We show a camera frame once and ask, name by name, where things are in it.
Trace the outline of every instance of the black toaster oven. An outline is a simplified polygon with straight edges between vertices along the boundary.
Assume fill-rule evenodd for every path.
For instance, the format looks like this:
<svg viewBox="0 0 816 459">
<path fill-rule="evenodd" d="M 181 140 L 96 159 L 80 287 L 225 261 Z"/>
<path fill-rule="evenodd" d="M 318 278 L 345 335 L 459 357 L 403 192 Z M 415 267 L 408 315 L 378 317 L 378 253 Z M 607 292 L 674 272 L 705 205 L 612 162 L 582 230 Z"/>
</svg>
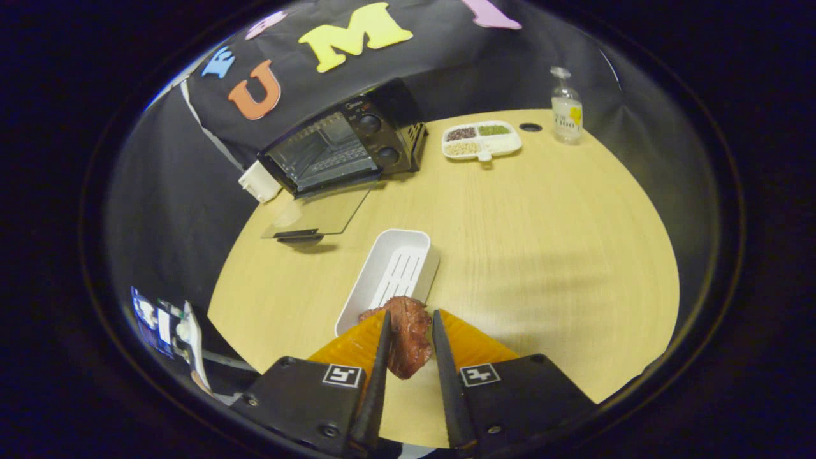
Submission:
<svg viewBox="0 0 816 459">
<path fill-rule="evenodd" d="M 258 159 L 297 198 L 418 171 L 427 134 L 414 97 L 396 78 L 300 123 Z"/>
</svg>

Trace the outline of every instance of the meat piece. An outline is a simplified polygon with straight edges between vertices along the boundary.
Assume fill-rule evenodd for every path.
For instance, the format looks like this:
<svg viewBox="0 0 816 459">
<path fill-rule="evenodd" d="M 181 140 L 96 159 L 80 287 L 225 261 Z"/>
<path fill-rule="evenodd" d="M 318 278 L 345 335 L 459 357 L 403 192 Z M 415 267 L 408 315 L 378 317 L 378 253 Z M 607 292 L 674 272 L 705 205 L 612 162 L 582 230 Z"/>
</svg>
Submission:
<svg viewBox="0 0 816 459">
<path fill-rule="evenodd" d="M 391 311 L 393 332 L 391 349 L 388 350 L 388 369 L 400 379 L 414 375 L 433 352 L 425 332 L 431 326 L 431 316 L 425 305 L 408 296 L 395 296 L 382 307 L 360 314 L 360 321 L 368 319 L 380 310 Z"/>
</svg>

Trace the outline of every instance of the table surface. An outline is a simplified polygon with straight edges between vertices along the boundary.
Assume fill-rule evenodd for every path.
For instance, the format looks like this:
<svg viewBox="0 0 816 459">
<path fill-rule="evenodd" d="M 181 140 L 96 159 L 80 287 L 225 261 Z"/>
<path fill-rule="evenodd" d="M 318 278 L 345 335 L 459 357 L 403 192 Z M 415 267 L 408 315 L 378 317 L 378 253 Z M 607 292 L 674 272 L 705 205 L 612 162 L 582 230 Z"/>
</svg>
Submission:
<svg viewBox="0 0 816 459">
<path fill-rule="evenodd" d="M 486 165 L 443 156 L 446 128 L 489 120 L 517 127 L 518 153 Z M 623 164 L 588 133 L 580 145 L 559 144 L 551 125 L 545 109 L 428 123 L 421 170 L 372 190 L 342 234 L 305 251 L 260 237 L 293 206 L 282 192 L 247 221 L 208 317 L 260 372 L 284 355 L 307 358 L 335 337 L 377 235 L 417 229 L 440 252 L 429 312 L 449 310 L 520 355 L 547 355 L 602 401 L 665 351 L 680 295 L 676 261 Z M 447 447 L 435 356 L 407 381 L 388 374 L 380 435 Z"/>
</svg>

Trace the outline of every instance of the letter m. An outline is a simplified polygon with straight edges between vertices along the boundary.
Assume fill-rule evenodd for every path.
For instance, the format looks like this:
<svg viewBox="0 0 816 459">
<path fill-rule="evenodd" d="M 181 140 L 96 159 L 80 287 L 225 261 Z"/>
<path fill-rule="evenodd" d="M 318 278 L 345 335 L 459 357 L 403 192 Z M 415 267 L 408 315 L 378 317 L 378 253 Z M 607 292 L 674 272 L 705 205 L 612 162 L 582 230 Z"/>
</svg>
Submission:
<svg viewBox="0 0 816 459">
<path fill-rule="evenodd" d="M 348 27 L 321 25 L 300 37 L 298 43 L 308 43 L 312 47 L 319 64 L 320 73 L 343 64 L 346 56 L 337 54 L 333 48 L 359 56 L 362 53 L 363 38 L 368 35 L 368 47 L 380 49 L 404 42 L 414 35 L 401 28 L 385 9 L 386 2 L 372 3 L 356 9 L 348 22 Z"/>
</svg>

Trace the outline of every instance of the water bottle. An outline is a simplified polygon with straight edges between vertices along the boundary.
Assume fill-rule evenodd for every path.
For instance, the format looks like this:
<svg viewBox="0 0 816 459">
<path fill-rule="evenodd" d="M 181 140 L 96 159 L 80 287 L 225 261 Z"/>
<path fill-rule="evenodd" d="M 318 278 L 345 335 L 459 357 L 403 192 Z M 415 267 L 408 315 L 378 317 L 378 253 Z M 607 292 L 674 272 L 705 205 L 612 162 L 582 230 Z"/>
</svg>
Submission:
<svg viewBox="0 0 816 459">
<path fill-rule="evenodd" d="M 552 90 L 552 114 L 554 134 L 558 141 L 576 145 L 583 134 L 583 105 L 578 92 L 566 84 L 572 76 L 569 70 L 552 67 L 550 73 L 558 78 L 558 86 Z"/>
</svg>

